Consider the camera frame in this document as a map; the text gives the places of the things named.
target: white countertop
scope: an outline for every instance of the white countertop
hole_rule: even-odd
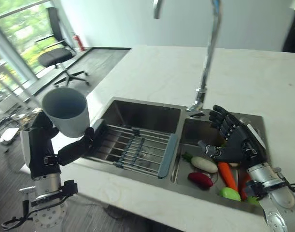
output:
[[[206,54],[199,47],[134,47],[88,95],[92,121],[113,96],[191,104]],[[295,182],[295,54],[216,49],[204,108],[261,115],[273,166]],[[59,134],[56,151],[75,139]],[[79,192],[183,231],[268,231],[262,217],[70,164]]]

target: white wall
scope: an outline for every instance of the white wall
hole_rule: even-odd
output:
[[[85,46],[137,44],[207,46],[210,0],[164,0],[153,19],[153,0],[58,0]],[[217,47],[280,51],[291,23],[290,0],[223,0]]]

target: green foliage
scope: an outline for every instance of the green foliage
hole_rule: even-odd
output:
[[[36,1],[0,0],[0,14]],[[55,42],[54,38],[49,38],[39,42],[37,45],[34,44],[37,39],[52,33],[45,5],[43,3],[0,19],[0,29],[35,73],[43,69],[43,66],[38,63],[39,55],[44,52],[46,46]],[[25,81],[8,64],[6,66],[21,82]],[[6,75],[3,75],[2,79],[11,88],[17,86]]]

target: dish drying rack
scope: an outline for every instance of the dish drying rack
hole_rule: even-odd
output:
[[[168,175],[176,134],[110,125],[104,119],[98,119],[93,128],[93,149],[84,158],[159,179]]]

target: black chair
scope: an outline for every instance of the black chair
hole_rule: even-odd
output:
[[[73,58],[77,53],[62,37],[61,29],[59,26],[60,20],[59,20],[58,14],[57,14],[57,9],[55,7],[49,7],[49,8],[47,8],[47,11],[49,13],[49,19],[50,19],[50,24],[51,24],[53,34],[46,36],[44,38],[41,38],[41,39],[37,40],[35,43],[37,44],[37,42],[39,42],[39,41],[54,37],[57,40],[57,42],[50,45],[50,46],[47,46],[45,49],[47,49],[49,47],[56,46],[58,44],[61,44],[64,47],[56,48],[51,51],[43,53],[38,58],[39,63],[46,68],[50,67],[52,65],[55,65],[55,67],[57,68],[57,64],[60,64],[60,66],[64,69],[64,72],[67,75],[67,77],[62,78],[61,80],[55,82],[54,85],[56,87],[58,87],[57,85],[64,82],[64,81],[66,81],[66,86],[68,86],[69,82],[72,80],[85,81],[85,83],[87,85],[89,85],[88,81],[86,81],[82,78],[76,77],[77,75],[80,75],[82,73],[84,73],[85,76],[88,76],[88,74],[85,71],[80,71],[80,72],[69,74],[68,69],[66,69],[64,67],[64,65],[62,64],[62,62],[65,62],[65,61]]]

